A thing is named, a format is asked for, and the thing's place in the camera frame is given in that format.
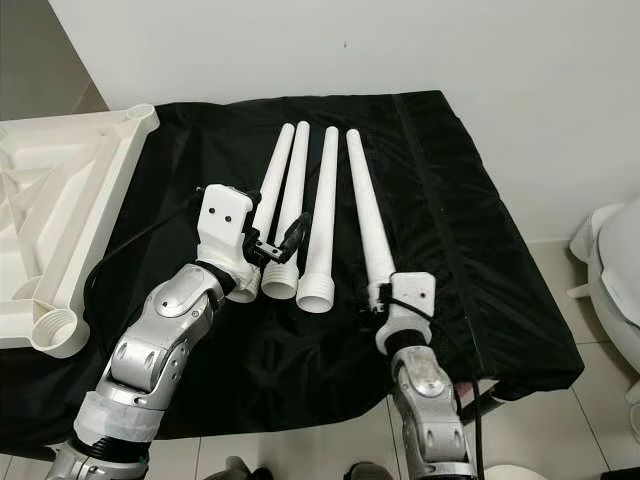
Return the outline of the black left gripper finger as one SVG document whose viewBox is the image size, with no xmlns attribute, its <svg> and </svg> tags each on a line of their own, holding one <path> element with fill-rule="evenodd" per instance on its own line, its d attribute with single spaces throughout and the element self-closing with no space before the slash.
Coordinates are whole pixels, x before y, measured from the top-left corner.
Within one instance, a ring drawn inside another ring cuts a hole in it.
<svg viewBox="0 0 640 480">
<path fill-rule="evenodd" d="M 285 230 L 284 236 L 278 244 L 278 262 L 287 264 L 300 250 L 301 244 L 306 241 L 308 229 L 311 224 L 311 212 L 301 212 L 297 219 Z"/>
</svg>

